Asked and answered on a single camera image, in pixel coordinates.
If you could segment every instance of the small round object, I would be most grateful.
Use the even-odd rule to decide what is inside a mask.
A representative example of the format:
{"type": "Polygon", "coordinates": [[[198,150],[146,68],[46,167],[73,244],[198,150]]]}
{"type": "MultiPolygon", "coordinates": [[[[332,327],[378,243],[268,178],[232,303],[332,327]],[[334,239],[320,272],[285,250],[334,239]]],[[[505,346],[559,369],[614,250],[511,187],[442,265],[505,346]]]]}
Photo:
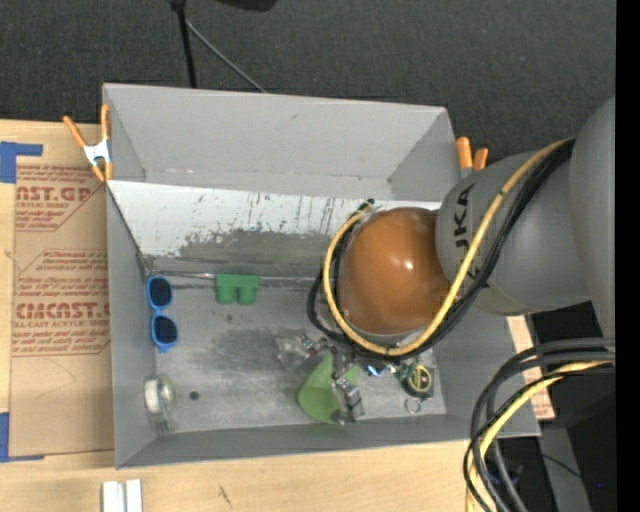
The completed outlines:
{"type": "Polygon", "coordinates": [[[431,372],[423,365],[416,365],[411,375],[402,381],[402,387],[411,396],[421,399],[431,396],[433,377],[431,372]]]}
{"type": "Polygon", "coordinates": [[[411,415],[418,414],[422,410],[422,400],[410,396],[404,401],[404,408],[411,415]]]}
{"type": "Polygon", "coordinates": [[[144,383],[144,403],[151,414],[161,414],[175,400],[175,388],[171,379],[164,374],[144,383]]]}

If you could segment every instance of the box floor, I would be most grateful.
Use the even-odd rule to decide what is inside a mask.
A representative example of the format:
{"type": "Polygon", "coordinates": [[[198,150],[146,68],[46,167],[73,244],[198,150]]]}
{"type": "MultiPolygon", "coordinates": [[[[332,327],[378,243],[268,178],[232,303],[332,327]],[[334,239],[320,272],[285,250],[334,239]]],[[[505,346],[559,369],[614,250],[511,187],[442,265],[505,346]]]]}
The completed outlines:
{"type": "MultiPolygon", "coordinates": [[[[276,343],[276,338],[292,338],[305,330],[319,336],[306,317],[308,286],[261,286],[256,302],[241,306],[217,303],[210,280],[171,281],[175,300],[165,312],[175,320],[179,339],[166,353],[156,352],[156,367],[175,384],[176,432],[316,422],[300,408],[297,394],[328,352],[285,369],[276,343]]],[[[419,414],[446,414],[431,351],[422,361],[435,369],[435,387],[419,414]]],[[[359,386],[363,420],[408,416],[408,395],[389,372],[373,377],[361,369],[359,386]]]]}

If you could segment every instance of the cardboard sheet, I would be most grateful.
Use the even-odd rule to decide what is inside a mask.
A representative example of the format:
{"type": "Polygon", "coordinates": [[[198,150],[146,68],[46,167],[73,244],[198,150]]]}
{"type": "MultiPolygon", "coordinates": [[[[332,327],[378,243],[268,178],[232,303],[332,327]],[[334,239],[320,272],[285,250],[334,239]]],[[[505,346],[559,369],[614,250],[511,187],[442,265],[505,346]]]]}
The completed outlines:
{"type": "MultiPolygon", "coordinates": [[[[98,141],[99,127],[79,128],[98,141]]],[[[2,121],[0,140],[44,145],[42,157],[18,158],[4,254],[14,267],[9,454],[112,448],[105,187],[62,123],[2,121]]]]}

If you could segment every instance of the gray bin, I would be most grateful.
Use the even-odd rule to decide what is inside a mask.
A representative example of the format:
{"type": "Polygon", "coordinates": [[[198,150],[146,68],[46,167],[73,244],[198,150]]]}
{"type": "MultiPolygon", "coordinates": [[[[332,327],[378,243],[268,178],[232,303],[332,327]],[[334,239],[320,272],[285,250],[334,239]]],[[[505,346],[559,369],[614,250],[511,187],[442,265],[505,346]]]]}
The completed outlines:
{"type": "MultiPolygon", "coordinates": [[[[468,438],[476,397],[514,353],[504,318],[471,311],[425,355],[436,393],[414,416],[392,376],[361,372],[362,420],[318,423],[296,396],[319,359],[295,370],[277,359],[277,339],[319,335],[306,297],[362,200],[437,209],[457,182],[446,110],[121,85],[105,85],[104,100],[117,467],[468,438]],[[150,337],[149,270],[175,289],[179,340],[163,354],[150,337]],[[218,273],[260,276],[255,303],[216,302],[218,273]],[[176,388],[170,434],[156,433],[144,403],[158,373],[176,388]]],[[[522,380],[511,384],[505,393],[522,380]]],[[[505,429],[537,433],[529,407],[505,429]]]]}

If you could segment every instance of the black wire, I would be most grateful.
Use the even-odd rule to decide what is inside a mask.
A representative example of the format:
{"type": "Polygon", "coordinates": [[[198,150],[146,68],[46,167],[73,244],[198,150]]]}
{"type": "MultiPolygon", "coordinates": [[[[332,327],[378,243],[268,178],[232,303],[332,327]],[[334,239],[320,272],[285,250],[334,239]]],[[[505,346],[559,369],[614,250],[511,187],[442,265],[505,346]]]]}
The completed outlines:
{"type": "Polygon", "coordinates": [[[471,418],[472,437],[474,436],[475,432],[478,430],[478,426],[480,423],[480,415],[481,415],[484,402],[488,399],[489,396],[495,395],[498,387],[504,381],[506,381],[507,379],[509,379],[510,377],[512,377],[513,375],[521,371],[556,361],[559,358],[562,358],[561,362],[563,362],[563,361],[566,361],[567,358],[569,358],[569,360],[576,360],[578,356],[591,356],[592,354],[592,353],[579,354],[576,352],[566,352],[567,350],[601,348],[603,346],[610,346],[612,343],[613,342],[611,340],[599,339],[599,338],[598,339],[561,340],[561,341],[551,342],[551,343],[547,343],[537,347],[533,347],[531,349],[525,350],[513,356],[511,359],[509,359],[506,363],[502,365],[502,367],[496,372],[492,381],[485,387],[485,389],[480,394],[476,402],[476,405],[474,407],[472,418],[471,418]],[[563,351],[563,352],[561,354],[552,354],[553,352],[556,352],[556,351],[563,351]],[[537,357],[536,359],[525,361],[525,359],[530,358],[532,356],[537,356],[537,357]]]}
{"type": "Polygon", "coordinates": [[[555,457],[552,457],[551,455],[548,455],[548,454],[546,454],[546,453],[544,453],[542,451],[538,452],[537,450],[531,450],[529,448],[523,448],[522,446],[511,446],[510,449],[513,449],[513,450],[516,450],[516,451],[520,451],[520,452],[530,453],[530,454],[533,454],[533,455],[538,455],[539,454],[543,459],[547,459],[547,460],[553,462],[557,466],[559,466],[562,469],[564,469],[567,473],[570,473],[573,476],[575,476],[576,478],[579,478],[580,480],[582,480],[582,482],[584,482],[589,487],[593,487],[594,489],[597,489],[598,492],[615,492],[615,491],[613,491],[611,489],[605,489],[605,488],[600,487],[597,482],[585,478],[578,471],[576,471],[575,469],[571,468],[571,466],[568,466],[567,464],[565,464],[561,460],[558,460],[555,457]]]}
{"type": "MultiPolygon", "coordinates": [[[[613,346],[613,343],[614,343],[613,341],[606,340],[603,338],[560,340],[560,341],[555,341],[551,343],[546,343],[543,345],[538,345],[537,347],[529,349],[525,352],[521,352],[520,354],[517,354],[516,356],[512,357],[509,361],[507,361],[502,366],[502,368],[500,368],[500,370],[498,370],[498,372],[494,376],[492,383],[489,386],[487,386],[485,391],[483,391],[482,395],[478,399],[479,403],[476,405],[476,409],[474,409],[474,416],[472,417],[472,427],[471,427],[472,432],[475,428],[477,428],[477,425],[479,423],[479,417],[480,417],[479,411],[481,410],[480,405],[482,404],[482,402],[483,401],[487,402],[486,417],[490,418],[493,415],[497,388],[500,386],[500,384],[502,384],[502,382],[508,379],[517,368],[521,368],[522,362],[528,357],[534,354],[537,354],[538,356],[542,355],[543,359],[541,359],[539,363],[535,360],[534,362],[529,363],[534,366],[538,366],[538,365],[543,365],[545,364],[546,361],[548,361],[548,359],[544,359],[544,354],[547,354],[547,353],[551,353],[555,351],[565,351],[568,349],[575,350],[575,349],[586,349],[586,348],[603,348],[605,346],[613,346]]],[[[504,462],[502,452],[500,451],[500,448],[497,443],[494,443],[494,445],[492,446],[491,455],[493,456],[494,462],[496,463],[496,466],[498,468],[498,472],[500,473],[500,476],[504,481],[505,489],[509,494],[509,496],[511,497],[512,501],[514,502],[515,507],[520,512],[526,511],[526,506],[522,502],[520,495],[518,494],[517,490],[512,484],[511,479],[508,478],[506,464],[504,462]]]]}
{"type": "MultiPolygon", "coordinates": [[[[549,345],[548,347],[546,347],[545,349],[543,349],[544,345],[538,347],[537,349],[530,349],[526,352],[528,352],[528,355],[530,356],[532,353],[534,353],[535,351],[540,352],[541,354],[539,355],[539,357],[537,357],[534,360],[529,360],[529,361],[523,361],[522,358],[524,356],[523,354],[517,354],[516,356],[514,356],[513,358],[511,358],[509,361],[507,361],[507,363],[505,363],[502,368],[496,373],[496,375],[494,376],[494,378],[492,379],[492,381],[489,383],[489,385],[483,390],[483,392],[481,393],[480,397],[478,398],[478,401],[476,402],[476,405],[474,407],[474,411],[472,414],[472,418],[471,418],[471,434],[472,437],[475,438],[475,433],[478,430],[478,425],[480,423],[480,415],[481,415],[481,411],[482,411],[482,406],[484,405],[484,402],[489,401],[489,403],[491,404],[491,408],[488,409],[489,412],[492,412],[493,410],[493,404],[495,401],[495,394],[497,392],[498,387],[506,380],[508,380],[510,377],[512,377],[513,375],[521,372],[521,371],[525,371],[529,368],[533,368],[536,366],[543,366],[543,365],[549,365],[549,364],[559,364],[559,363],[566,363],[566,362],[571,362],[571,361],[590,361],[590,360],[610,360],[610,361],[614,361],[615,360],[615,355],[610,353],[610,352],[562,352],[562,353],[557,353],[557,354],[545,354],[544,352],[553,352],[553,351],[557,351],[560,348],[564,348],[564,347],[571,347],[573,349],[582,349],[582,348],[601,348],[602,346],[610,346],[613,342],[611,340],[606,340],[606,339],[587,339],[587,340],[563,340],[561,342],[552,342],[546,345],[549,345]]],[[[490,418],[495,418],[499,416],[499,414],[487,414],[487,418],[488,418],[488,422],[490,421],[490,418]]],[[[473,453],[474,453],[474,457],[476,458],[476,461],[478,461],[481,458],[481,454],[480,454],[480,446],[479,443],[477,443],[477,445],[474,445],[473,443],[470,445],[470,448],[472,449],[473,453]]],[[[495,487],[493,486],[493,483],[491,482],[491,477],[488,473],[488,471],[486,470],[486,466],[484,466],[484,463],[482,461],[480,461],[479,463],[476,464],[478,467],[478,474],[480,475],[480,477],[483,480],[483,483],[485,484],[487,491],[489,492],[489,494],[491,495],[492,499],[494,499],[494,501],[496,502],[496,505],[498,505],[498,507],[500,508],[500,510],[509,510],[509,508],[507,507],[507,505],[504,503],[504,501],[501,499],[501,497],[499,496],[499,494],[497,493],[495,487]]],[[[509,484],[511,484],[511,481],[509,479],[506,479],[504,481],[505,486],[509,489],[509,484]]],[[[512,499],[516,500],[517,503],[517,499],[514,496],[517,496],[517,491],[515,491],[515,488],[513,487],[513,484],[511,484],[511,491],[514,493],[512,497],[512,499]]]]}
{"type": "MultiPolygon", "coordinates": [[[[612,368],[605,368],[605,369],[593,368],[593,369],[590,369],[590,373],[597,373],[599,370],[600,371],[611,371],[612,368]]],[[[495,394],[492,394],[491,396],[489,396],[489,398],[487,400],[487,406],[486,406],[486,417],[487,418],[492,417],[493,414],[494,414],[495,398],[496,398],[495,394]]],[[[504,482],[504,486],[505,486],[505,490],[506,490],[507,494],[511,498],[513,504],[515,505],[516,509],[518,509],[518,511],[526,512],[527,511],[527,507],[523,503],[522,498],[520,497],[520,494],[518,493],[518,491],[516,490],[515,486],[511,482],[511,479],[509,478],[509,473],[508,473],[508,470],[507,470],[507,467],[506,467],[506,463],[505,463],[505,460],[504,460],[504,456],[502,455],[502,449],[500,448],[499,443],[498,442],[494,442],[491,445],[490,450],[491,450],[491,456],[493,458],[493,461],[495,462],[496,467],[498,469],[498,472],[499,472],[499,474],[502,477],[502,480],[504,482]]]]}
{"type": "Polygon", "coordinates": [[[184,7],[186,0],[175,1],[170,0],[173,10],[178,16],[178,23],[180,24],[180,35],[182,36],[182,46],[184,47],[184,56],[187,61],[187,72],[189,73],[189,84],[192,89],[197,89],[198,84],[196,81],[196,70],[193,64],[193,54],[191,53],[191,43],[189,41],[189,32],[187,31],[187,19],[184,14],[184,7]]]}
{"type": "MultiPolygon", "coordinates": [[[[584,343],[584,346],[585,346],[585,348],[591,348],[595,343],[598,343],[598,341],[589,340],[588,342],[584,343]]],[[[556,349],[557,349],[557,347],[552,347],[551,348],[551,350],[556,350],[556,349]]],[[[480,423],[481,411],[482,411],[482,407],[484,405],[484,402],[488,401],[491,397],[495,397],[495,394],[497,392],[498,387],[503,382],[505,382],[510,377],[512,377],[513,375],[515,375],[517,373],[520,373],[522,371],[526,371],[526,370],[528,370],[530,368],[534,368],[536,366],[543,366],[543,365],[548,365],[548,364],[558,364],[558,363],[567,363],[567,362],[577,361],[577,360],[589,361],[589,360],[593,360],[593,359],[610,359],[610,360],[613,360],[614,359],[614,355],[611,354],[610,352],[562,352],[562,353],[559,353],[559,354],[541,355],[537,359],[530,360],[530,361],[523,361],[523,362],[520,362],[520,363],[518,363],[516,365],[505,364],[505,366],[503,366],[504,371],[499,371],[494,376],[492,381],[485,388],[485,390],[483,390],[483,392],[481,393],[480,397],[478,398],[478,401],[476,402],[476,406],[474,407],[474,411],[472,413],[472,418],[471,418],[471,433],[472,433],[472,435],[478,429],[478,425],[480,423]]],[[[487,418],[492,418],[494,416],[495,416],[495,414],[490,414],[490,415],[487,416],[487,418]]],[[[479,446],[477,447],[477,449],[474,448],[474,456],[476,458],[480,457],[479,446]]],[[[492,498],[493,498],[494,495],[497,494],[497,491],[495,491],[495,488],[493,487],[493,484],[490,481],[490,477],[489,477],[488,473],[481,474],[481,477],[483,478],[483,482],[487,486],[487,490],[489,491],[490,494],[492,494],[492,498]]],[[[510,483],[510,481],[509,482],[505,481],[505,485],[506,486],[508,486],[509,483],[510,483]]],[[[498,504],[499,507],[501,507],[502,510],[507,510],[507,509],[504,508],[504,502],[500,499],[499,496],[497,496],[497,498],[496,498],[496,503],[498,504]]]]}
{"type": "MultiPolygon", "coordinates": [[[[357,212],[362,211],[365,207],[367,206],[371,206],[374,204],[374,200],[373,199],[367,199],[364,203],[362,203],[358,209],[356,210],[356,212],[352,213],[349,218],[353,217],[357,212]]],[[[353,230],[355,229],[355,224],[353,226],[351,226],[342,236],[342,239],[339,241],[339,243],[336,245],[336,249],[333,252],[333,264],[335,266],[335,268],[338,268],[340,265],[340,260],[342,258],[342,254],[344,253],[344,250],[346,249],[347,246],[347,242],[348,242],[348,238],[349,235],[353,232],[353,230]]],[[[351,342],[351,340],[342,332],[336,332],[333,331],[331,329],[328,329],[327,327],[325,327],[322,322],[320,322],[320,317],[318,315],[318,312],[316,310],[316,300],[318,297],[318,291],[320,290],[320,286],[322,285],[322,274],[323,274],[323,269],[321,268],[320,271],[318,272],[318,275],[316,276],[315,280],[313,281],[313,284],[311,285],[311,288],[309,290],[309,294],[307,295],[307,317],[309,318],[309,321],[319,330],[321,330],[323,333],[325,333],[329,338],[333,339],[333,340],[337,340],[337,341],[341,341],[343,343],[347,343],[349,344],[351,342]]],[[[333,296],[334,296],[334,300],[336,302],[336,306],[339,308],[339,302],[338,302],[338,279],[337,276],[334,278],[334,285],[333,285],[333,296]]],[[[360,352],[357,350],[357,346],[354,343],[350,343],[352,348],[360,355],[364,355],[366,356],[367,354],[360,352]]]]}
{"type": "Polygon", "coordinates": [[[207,38],[205,38],[196,27],[189,21],[185,21],[186,27],[191,30],[194,36],[196,36],[202,44],[204,44],[211,52],[218,57],[222,62],[224,62],[227,66],[229,66],[238,76],[245,79],[249,82],[253,87],[255,87],[258,91],[262,93],[266,93],[267,91],[260,86],[253,78],[247,75],[244,71],[242,71],[238,66],[236,66],[229,58],[222,54],[220,50],[218,50],[215,46],[213,46],[207,38]]]}
{"type": "MultiPolygon", "coordinates": [[[[611,362],[613,362],[615,360],[615,355],[612,354],[612,353],[609,353],[609,352],[604,352],[604,353],[593,353],[593,352],[574,353],[574,352],[570,352],[570,353],[567,353],[567,354],[552,354],[550,356],[545,356],[545,357],[549,358],[549,364],[552,364],[551,363],[552,361],[553,361],[553,363],[556,363],[556,362],[563,362],[563,360],[566,360],[566,361],[609,360],[611,362]]],[[[490,418],[487,419],[487,421],[484,423],[484,425],[481,428],[479,428],[475,433],[473,433],[472,440],[469,443],[469,447],[467,448],[467,451],[465,452],[465,455],[464,455],[463,474],[464,474],[464,478],[465,478],[465,482],[467,484],[467,487],[469,488],[470,492],[473,494],[473,496],[476,499],[476,501],[480,504],[480,506],[484,510],[489,511],[490,508],[488,507],[486,502],[483,500],[483,498],[480,496],[479,492],[477,491],[477,489],[475,487],[475,484],[471,480],[471,477],[470,477],[470,474],[469,474],[469,470],[468,470],[468,461],[469,461],[469,456],[470,456],[471,453],[473,453],[473,456],[474,456],[474,459],[475,459],[475,466],[476,466],[476,470],[478,472],[478,475],[482,479],[485,487],[487,488],[487,491],[491,495],[491,498],[494,500],[494,502],[496,503],[498,508],[500,510],[502,510],[503,512],[509,512],[510,509],[504,503],[504,501],[501,499],[501,497],[498,495],[497,491],[495,490],[495,487],[493,486],[493,483],[491,482],[491,475],[489,474],[489,472],[488,472],[488,470],[487,470],[487,468],[486,468],[486,466],[484,464],[484,461],[482,460],[482,456],[481,456],[481,453],[480,453],[480,440],[481,440],[482,436],[486,433],[486,431],[489,429],[489,427],[491,427],[491,425],[493,425],[493,423],[495,423],[495,421],[500,416],[502,416],[505,413],[505,411],[519,397],[521,397],[524,393],[526,393],[526,391],[528,389],[530,389],[533,386],[536,386],[538,383],[546,381],[546,380],[554,379],[554,378],[557,378],[557,377],[581,375],[582,373],[583,372],[558,372],[558,373],[555,373],[555,374],[545,375],[542,378],[540,378],[540,379],[538,379],[538,380],[536,380],[536,381],[534,381],[534,382],[532,382],[530,384],[527,384],[526,386],[522,387],[517,393],[513,394],[498,409],[497,412],[495,412],[490,418]]]]}

